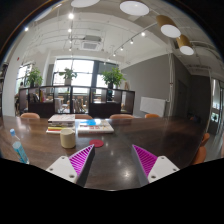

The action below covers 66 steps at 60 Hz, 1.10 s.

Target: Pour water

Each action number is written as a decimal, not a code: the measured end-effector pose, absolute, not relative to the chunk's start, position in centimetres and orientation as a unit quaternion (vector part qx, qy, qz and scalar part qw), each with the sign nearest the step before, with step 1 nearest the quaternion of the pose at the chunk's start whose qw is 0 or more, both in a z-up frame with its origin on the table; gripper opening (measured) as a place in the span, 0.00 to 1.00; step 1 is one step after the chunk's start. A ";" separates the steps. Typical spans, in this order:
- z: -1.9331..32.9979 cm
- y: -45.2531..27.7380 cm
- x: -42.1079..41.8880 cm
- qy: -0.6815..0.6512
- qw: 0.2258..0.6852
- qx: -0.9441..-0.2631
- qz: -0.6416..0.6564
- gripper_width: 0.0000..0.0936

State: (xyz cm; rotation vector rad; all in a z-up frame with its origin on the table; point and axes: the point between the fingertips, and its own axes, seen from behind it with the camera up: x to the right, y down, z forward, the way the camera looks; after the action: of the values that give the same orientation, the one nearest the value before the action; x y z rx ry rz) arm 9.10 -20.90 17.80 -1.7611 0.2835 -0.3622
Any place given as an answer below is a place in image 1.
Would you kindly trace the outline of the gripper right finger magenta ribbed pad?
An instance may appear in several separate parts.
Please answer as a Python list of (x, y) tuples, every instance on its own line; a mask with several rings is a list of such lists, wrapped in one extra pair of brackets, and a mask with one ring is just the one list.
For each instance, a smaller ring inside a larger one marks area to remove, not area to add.
[(141, 187), (179, 170), (166, 156), (157, 157), (137, 145), (132, 145), (132, 157)]

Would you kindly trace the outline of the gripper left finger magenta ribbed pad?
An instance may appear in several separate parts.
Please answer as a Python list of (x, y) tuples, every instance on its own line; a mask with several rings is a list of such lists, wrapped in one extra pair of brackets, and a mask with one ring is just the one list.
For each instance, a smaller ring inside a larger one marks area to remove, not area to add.
[(47, 168), (47, 171), (84, 187), (94, 156), (95, 146), (89, 145), (69, 157), (59, 157)]

